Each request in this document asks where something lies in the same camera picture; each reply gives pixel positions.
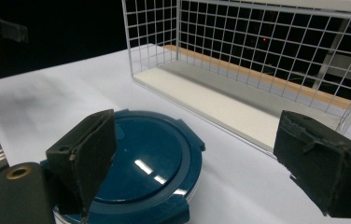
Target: white tabletop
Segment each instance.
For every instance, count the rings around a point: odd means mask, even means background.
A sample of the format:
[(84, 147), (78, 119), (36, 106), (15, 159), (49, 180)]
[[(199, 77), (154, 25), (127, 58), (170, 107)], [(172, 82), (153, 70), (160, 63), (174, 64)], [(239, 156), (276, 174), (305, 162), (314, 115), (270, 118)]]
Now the white tabletop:
[(133, 82), (126, 50), (0, 79), (0, 143), (8, 162), (44, 160), (77, 123), (108, 108), (183, 119), (205, 142), (190, 223), (351, 223), (323, 217), (275, 159)]

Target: round container with blue lid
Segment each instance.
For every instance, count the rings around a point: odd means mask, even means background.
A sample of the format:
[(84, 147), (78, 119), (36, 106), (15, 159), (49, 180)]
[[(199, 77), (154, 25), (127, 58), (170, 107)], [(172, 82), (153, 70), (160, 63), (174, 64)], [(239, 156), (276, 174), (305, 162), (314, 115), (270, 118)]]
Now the round container with blue lid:
[[(117, 153), (88, 223), (187, 222), (204, 142), (182, 120), (159, 113), (123, 110), (115, 123)], [(79, 215), (57, 217), (80, 221)]]

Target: wire mesh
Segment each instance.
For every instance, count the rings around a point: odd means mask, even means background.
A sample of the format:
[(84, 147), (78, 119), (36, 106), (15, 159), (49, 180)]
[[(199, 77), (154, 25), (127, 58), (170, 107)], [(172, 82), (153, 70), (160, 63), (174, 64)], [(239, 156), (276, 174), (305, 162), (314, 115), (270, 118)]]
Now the wire mesh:
[(124, 0), (132, 73), (174, 61), (351, 122), (351, 12)]

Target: wooden edge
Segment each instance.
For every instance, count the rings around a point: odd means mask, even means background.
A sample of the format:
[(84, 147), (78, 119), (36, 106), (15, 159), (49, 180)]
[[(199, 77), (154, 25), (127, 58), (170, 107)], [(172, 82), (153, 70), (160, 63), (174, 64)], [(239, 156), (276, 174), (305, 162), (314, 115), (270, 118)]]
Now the wooden edge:
[[(166, 46), (164, 46), (164, 48), (176, 51), (176, 46), (174, 46), (174, 45), (166, 45)], [(201, 61), (206, 62), (206, 63), (211, 63), (214, 66), (220, 66), (220, 67), (227, 68), (228, 70), (231, 70), (231, 71), (233, 71), (239, 75), (242, 75), (242, 76), (245, 76), (245, 74), (248, 74), (250, 77), (259, 79), (259, 80), (264, 81), (266, 83), (269, 83), (271, 85), (275, 85), (281, 89), (287, 89), (289, 91), (298, 92), (299, 94), (303, 94), (303, 95), (308, 96), (308, 97), (314, 97), (315, 99), (317, 99), (319, 101), (322, 101), (322, 102), (325, 102), (328, 104), (332, 104), (332, 105), (337, 105), (343, 109), (347, 109), (351, 104), (351, 101), (347, 100), (345, 98), (342, 98), (339, 96), (334, 96), (332, 94), (329, 94), (329, 93), (326, 93), (323, 91), (314, 90), (312, 88), (305, 87), (305, 86), (302, 86), (302, 85), (299, 85), (299, 84), (296, 84), (293, 82), (288, 82), (288, 81), (281, 79), (279, 77), (272, 77), (272, 76), (257, 72), (255, 70), (251, 70), (251, 69), (245, 68), (243, 66), (239, 66), (239, 65), (234, 64), (234, 63), (224, 62), (224, 61), (221, 61), (219, 59), (215, 59), (215, 58), (212, 58), (210, 56), (203, 55), (201, 53), (197, 53), (197, 52), (192, 51), (192, 50), (182, 49), (182, 48), (179, 48), (178, 50), (181, 54), (184, 54), (188, 57), (192, 57), (192, 58), (201, 60)]]

